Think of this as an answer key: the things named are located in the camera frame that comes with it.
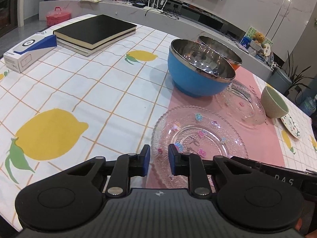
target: green ceramic bowl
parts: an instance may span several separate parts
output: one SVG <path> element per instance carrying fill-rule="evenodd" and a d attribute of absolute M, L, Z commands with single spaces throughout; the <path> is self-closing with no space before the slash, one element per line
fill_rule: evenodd
<path fill-rule="evenodd" d="M 270 86 L 266 86 L 261 95 L 261 103 L 269 118 L 281 118 L 288 113 L 288 106 L 283 98 Z"/>

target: yellow lemon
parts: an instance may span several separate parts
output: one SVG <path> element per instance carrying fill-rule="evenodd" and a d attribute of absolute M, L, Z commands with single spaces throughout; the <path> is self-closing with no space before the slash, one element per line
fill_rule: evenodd
<path fill-rule="evenodd" d="M 79 122 L 70 113 L 61 109 L 52 109 L 39 113 L 26 122 L 12 138 L 5 167 L 10 178 L 10 162 L 21 170 L 34 170 L 24 155 L 35 160 L 50 160 L 67 153 L 78 141 L 80 135 L 88 129 L 88 124 Z"/>
<path fill-rule="evenodd" d="M 289 148 L 289 150 L 295 154 L 294 152 L 294 148 L 292 147 L 292 144 L 291 144 L 291 140 L 289 139 L 289 136 L 287 134 L 287 132 L 285 130 L 282 130 L 282 138 L 286 144 L 286 146 Z"/>
<path fill-rule="evenodd" d="M 132 62 L 139 62 L 140 61 L 153 61 L 155 58 L 157 58 L 157 55 L 152 54 L 147 51 L 142 51 L 142 50 L 136 50 L 136 51 L 130 51 L 126 54 L 125 60 L 130 63 Z"/>
<path fill-rule="evenodd" d="M 311 136 L 311 135 L 310 135 L 310 140 L 311 140 L 312 145 L 313 145 L 313 147 L 315 149 L 315 152 L 316 152 L 317 151 L 317 144 L 316 144 L 316 141 L 315 141 L 314 137 Z"/>

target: potted plant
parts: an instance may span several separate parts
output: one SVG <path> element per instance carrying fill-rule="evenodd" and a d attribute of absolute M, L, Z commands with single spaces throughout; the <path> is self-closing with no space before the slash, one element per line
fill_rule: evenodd
<path fill-rule="evenodd" d="M 289 95 L 289 90 L 295 86 L 304 86 L 308 89 L 310 89 L 309 86 L 305 85 L 304 83 L 300 82 L 303 79 L 311 79 L 314 80 L 315 78 L 313 77 L 306 77 L 303 75 L 303 72 L 307 71 L 311 66 L 308 66 L 307 68 L 305 68 L 304 70 L 302 70 L 300 73 L 297 74 L 297 68 L 298 65 L 296 67 L 294 67 L 294 59 L 293 59 L 293 54 L 292 54 L 292 62 L 289 56 L 289 53 L 287 51 L 287 55 L 288 55 L 288 76 L 292 81 L 291 86 L 287 89 L 287 91 L 284 93 L 284 96 L 287 97 Z"/>

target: pink placemat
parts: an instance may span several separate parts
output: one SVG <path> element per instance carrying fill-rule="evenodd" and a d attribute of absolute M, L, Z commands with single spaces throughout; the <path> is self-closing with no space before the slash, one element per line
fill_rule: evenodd
<path fill-rule="evenodd" d="M 236 75 L 237 81 L 243 83 L 245 86 L 253 90 L 258 97 L 261 97 L 261 92 L 251 72 L 240 67 L 237 69 Z M 180 92 L 177 88 L 174 88 L 169 109 L 185 105 L 204 107 L 205 109 L 216 112 L 225 118 L 241 136 L 250 159 L 277 166 L 285 166 L 280 143 L 270 118 L 267 118 L 266 123 L 261 124 L 256 128 L 247 128 L 235 119 L 231 118 L 220 107 L 214 96 L 193 98 Z M 153 170 L 151 170 L 148 174 L 146 187 L 165 188 Z"/>

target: checkered tablecloth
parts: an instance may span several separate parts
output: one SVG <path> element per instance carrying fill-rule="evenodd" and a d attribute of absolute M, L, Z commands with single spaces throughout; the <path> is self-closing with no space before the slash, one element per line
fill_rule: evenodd
<path fill-rule="evenodd" d="M 93 15 L 78 17 L 46 31 L 66 26 Z M 173 83 L 168 73 L 169 46 L 177 37 L 142 25 L 136 33 L 89 57 L 56 47 L 37 60 L 22 74 L 10 71 L 0 80 L 0 214 L 17 230 L 21 225 L 14 208 L 15 197 L 25 186 L 96 156 L 115 160 L 130 152 L 140 152 L 151 143 L 153 128 L 164 114 L 172 96 Z M 129 51 L 143 50 L 157 55 L 153 61 L 130 64 Z M 0 74 L 7 71 L 0 61 Z M 266 85 L 255 76 L 262 90 Z M 301 130 L 300 140 L 292 139 L 293 155 L 281 139 L 282 124 L 275 121 L 285 165 L 290 168 L 317 170 L 310 118 L 287 99 L 290 115 Z M 12 167 L 18 180 L 13 182 L 4 161 L 11 138 L 35 115 L 60 108 L 71 112 L 89 128 L 66 154 L 47 161 L 26 156 L 35 173 Z"/>

